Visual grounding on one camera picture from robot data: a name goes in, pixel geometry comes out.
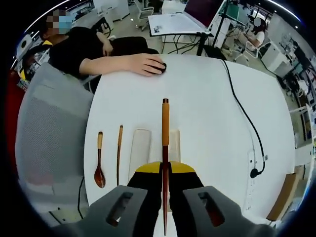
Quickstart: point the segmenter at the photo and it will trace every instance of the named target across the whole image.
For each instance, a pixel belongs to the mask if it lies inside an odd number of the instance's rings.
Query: metal stand
[[[221,22],[219,23],[218,30],[216,32],[216,35],[215,35],[215,38],[214,38],[214,41],[213,41],[213,45],[212,45],[213,48],[215,47],[215,43],[216,43],[218,35],[219,35],[220,31],[221,31],[224,19],[226,18],[226,13],[227,13],[227,10],[228,10],[229,3],[230,3],[230,0],[227,0],[226,6],[225,6],[225,9],[224,9],[224,13],[222,14]]]
[[[206,33],[201,33],[198,48],[197,48],[197,56],[201,56],[204,48],[204,43],[209,35]]]

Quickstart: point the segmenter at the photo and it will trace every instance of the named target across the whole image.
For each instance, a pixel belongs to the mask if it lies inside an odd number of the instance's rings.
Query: computer mouse
[[[159,70],[159,71],[161,71],[161,74],[163,74],[165,71],[166,71],[166,69],[167,69],[167,65],[165,64],[165,63],[163,63],[163,65],[164,65],[164,69],[162,69],[162,68],[157,68],[157,67],[154,67],[154,66],[150,66],[150,67],[152,67],[152,68],[155,68],[155,69],[157,69],[157,70]]]

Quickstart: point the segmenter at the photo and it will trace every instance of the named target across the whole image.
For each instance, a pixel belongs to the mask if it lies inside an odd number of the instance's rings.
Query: hand
[[[160,70],[152,68],[151,66],[161,69],[165,68],[165,66],[162,64],[163,61],[157,55],[153,54],[134,54],[126,56],[126,59],[126,69],[128,71],[148,77],[154,74],[161,74]]]
[[[249,36],[248,36],[246,33],[243,33],[243,35],[244,35],[246,38],[249,38]]]
[[[103,44],[102,52],[103,56],[110,56],[113,51],[113,47],[110,42],[106,42]]]

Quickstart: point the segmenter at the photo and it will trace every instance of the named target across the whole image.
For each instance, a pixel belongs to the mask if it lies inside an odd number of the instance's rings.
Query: wooden spoon
[[[163,230],[167,235],[168,211],[168,145],[169,145],[169,100],[162,101],[162,204],[163,204]]]
[[[101,169],[102,137],[103,137],[103,133],[99,132],[98,134],[98,166],[94,173],[94,181],[100,188],[104,188],[105,186],[105,177]]]

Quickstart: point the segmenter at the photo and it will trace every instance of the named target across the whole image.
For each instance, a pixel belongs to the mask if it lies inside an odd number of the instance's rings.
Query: computer monitor
[[[199,25],[209,27],[224,0],[189,0],[184,12]]]

